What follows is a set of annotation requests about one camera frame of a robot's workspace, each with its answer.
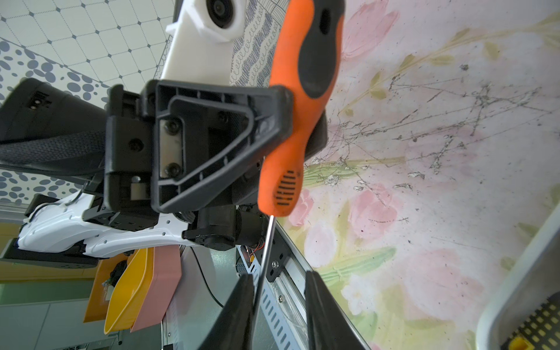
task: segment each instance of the camera lens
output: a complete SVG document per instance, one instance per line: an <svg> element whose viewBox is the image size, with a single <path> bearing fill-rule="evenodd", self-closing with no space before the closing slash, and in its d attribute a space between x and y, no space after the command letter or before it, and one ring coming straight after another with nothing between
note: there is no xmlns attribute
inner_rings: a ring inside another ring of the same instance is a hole
<svg viewBox="0 0 560 350"><path fill-rule="evenodd" d="M214 1L214 12L218 15L218 17L223 17L226 13L226 6L223 4L221 0Z"/></svg>
<svg viewBox="0 0 560 350"><path fill-rule="evenodd" d="M231 0L206 0L210 18L220 28L227 28L234 18L234 4Z"/></svg>

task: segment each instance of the screwdriver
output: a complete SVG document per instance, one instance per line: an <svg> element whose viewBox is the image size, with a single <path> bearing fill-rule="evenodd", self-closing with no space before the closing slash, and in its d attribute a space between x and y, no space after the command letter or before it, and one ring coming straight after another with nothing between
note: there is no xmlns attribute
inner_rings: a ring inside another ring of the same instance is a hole
<svg viewBox="0 0 560 350"><path fill-rule="evenodd" d="M303 185L305 147L337 79L344 7L344 0L292 0L280 30L269 85L282 85L293 93L293 131L266 156L260 170L258 206L270 220L253 305L255 317L276 217L290 215L297 203Z"/></svg>

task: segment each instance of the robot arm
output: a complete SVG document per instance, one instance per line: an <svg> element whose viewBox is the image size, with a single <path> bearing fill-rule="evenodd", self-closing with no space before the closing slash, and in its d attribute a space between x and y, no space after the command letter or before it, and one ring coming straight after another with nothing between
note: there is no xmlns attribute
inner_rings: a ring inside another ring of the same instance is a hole
<svg viewBox="0 0 560 350"><path fill-rule="evenodd" d="M73 176L84 188L52 204L32 203L18 249L66 254L78 246L85 256L108 258L168 244L225 250L259 242L265 216L236 206L256 203L263 157L291 134L293 101L284 87L228 86L245 6L245 0L185 0L166 29L174 38L161 80L148 82L140 94L114 86L106 112L33 79L10 95L0 121L14 119L14 110L29 120L46 118L53 107L56 117L87 110L97 124L82 127L66 115L61 124L76 127L46 134L42 142L71 144L80 132L94 130L103 137L94 141L105 144L104 151L90 147L68 159L24 164L29 172ZM12 136L4 137L0 151L42 137L36 128L32 135L31 127L19 127L17 137L8 129ZM306 157L326 141L323 115ZM83 159L87 167L77 166ZM0 156L0 167L11 166Z"/></svg>

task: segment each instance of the black cable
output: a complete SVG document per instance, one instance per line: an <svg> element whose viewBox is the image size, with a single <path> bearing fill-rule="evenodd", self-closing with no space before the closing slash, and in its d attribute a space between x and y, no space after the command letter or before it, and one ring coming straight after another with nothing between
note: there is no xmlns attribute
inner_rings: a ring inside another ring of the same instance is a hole
<svg viewBox="0 0 560 350"><path fill-rule="evenodd" d="M200 266L200 262L198 261L197 254L194 252L193 247L190 247L190 249L193 251L194 258L197 260L198 268L200 269L200 274L202 275L202 279L204 280L204 284L206 284L206 288L208 289L208 293L210 293L210 296L212 297L212 299L214 299L214 301L215 301L221 308L223 308L222 303L220 303L220 302L216 299L216 297L214 296L214 293L212 293L212 291L210 290L210 287L208 286L208 282L206 282L206 277L204 277L204 272L202 272L202 267Z"/></svg>
<svg viewBox="0 0 560 350"><path fill-rule="evenodd" d="M74 199L72 199L70 202L66 203L65 206L69 206L70 204L74 204L75 202L78 201L78 199L80 198L80 196L83 194L83 189L84 187L86 187L87 184L84 184L82 186L82 188L80 189L80 192L77 194L77 196L74 197Z"/></svg>
<svg viewBox="0 0 560 350"><path fill-rule="evenodd" d="M38 213L41 209L43 209L44 207L47 207L47 206L58 206L58 205L60 205L60 203L58 203L58 202L41 203L41 204L39 204L39 205L35 208L35 210L33 211L33 214L31 215L31 217L29 218L29 222L33 221L33 219L35 218L35 215L37 215L37 213Z"/></svg>
<svg viewBox="0 0 560 350"><path fill-rule="evenodd" d="M34 169L30 167L24 166L12 166L7 164L0 164L0 169L9 170L9 171L20 171L20 172L29 172L31 174L39 174L45 176L84 176L84 175L93 175L97 174L98 172L102 172L105 169L96 169L96 170L87 170L87 171L79 171L74 174L68 172L59 172L59 171L51 171L51 170L40 170Z"/></svg>

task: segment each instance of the pink dustpan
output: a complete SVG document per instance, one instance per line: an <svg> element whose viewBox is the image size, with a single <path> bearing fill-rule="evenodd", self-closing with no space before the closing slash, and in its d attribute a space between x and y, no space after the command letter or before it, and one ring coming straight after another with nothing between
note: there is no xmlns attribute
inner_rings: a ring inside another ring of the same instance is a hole
<svg viewBox="0 0 560 350"><path fill-rule="evenodd" d="M156 325L164 318L165 311L181 278L179 245L155 247L153 251L153 278L138 317L130 329Z"/></svg>

